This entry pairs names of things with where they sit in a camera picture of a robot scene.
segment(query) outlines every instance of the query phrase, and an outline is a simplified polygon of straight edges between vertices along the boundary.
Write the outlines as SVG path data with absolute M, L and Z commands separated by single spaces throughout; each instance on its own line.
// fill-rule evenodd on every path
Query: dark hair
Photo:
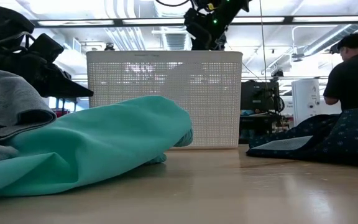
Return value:
M 350 49 L 358 49 L 358 32 L 345 36 L 337 45 L 337 49 L 340 50 L 343 47 L 349 47 Z

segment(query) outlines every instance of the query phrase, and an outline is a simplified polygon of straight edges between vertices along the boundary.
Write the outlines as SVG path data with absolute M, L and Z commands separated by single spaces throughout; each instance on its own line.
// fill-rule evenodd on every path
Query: black t-shirt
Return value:
M 324 96 L 339 100 L 342 110 L 358 108 L 358 55 L 331 71 Z

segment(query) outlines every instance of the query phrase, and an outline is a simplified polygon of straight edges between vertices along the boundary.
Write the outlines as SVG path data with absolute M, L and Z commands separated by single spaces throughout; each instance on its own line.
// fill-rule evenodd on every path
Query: patterned blanket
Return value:
M 248 156 L 358 166 L 358 109 L 317 115 L 286 132 L 253 138 Z

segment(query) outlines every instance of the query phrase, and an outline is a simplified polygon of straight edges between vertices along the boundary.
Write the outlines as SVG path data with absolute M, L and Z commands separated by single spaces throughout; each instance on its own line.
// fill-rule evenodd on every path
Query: man's arm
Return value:
M 342 96 L 344 74 L 341 72 L 341 64 L 337 65 L 329 74 L 327 87 L 324 91 L 324 100 L 327 105 L 336 104 Z

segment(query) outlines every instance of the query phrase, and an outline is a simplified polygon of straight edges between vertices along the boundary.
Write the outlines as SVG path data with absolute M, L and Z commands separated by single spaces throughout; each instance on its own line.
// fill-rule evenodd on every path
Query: navy patterned fabric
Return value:
M 312 136 L 298 149 L 263 149 L 276 140 Z M 358 109 L 339 115 L 317 115 L 286 132 L 251 139 L 248 156 L 299 159 L 358 166 Z

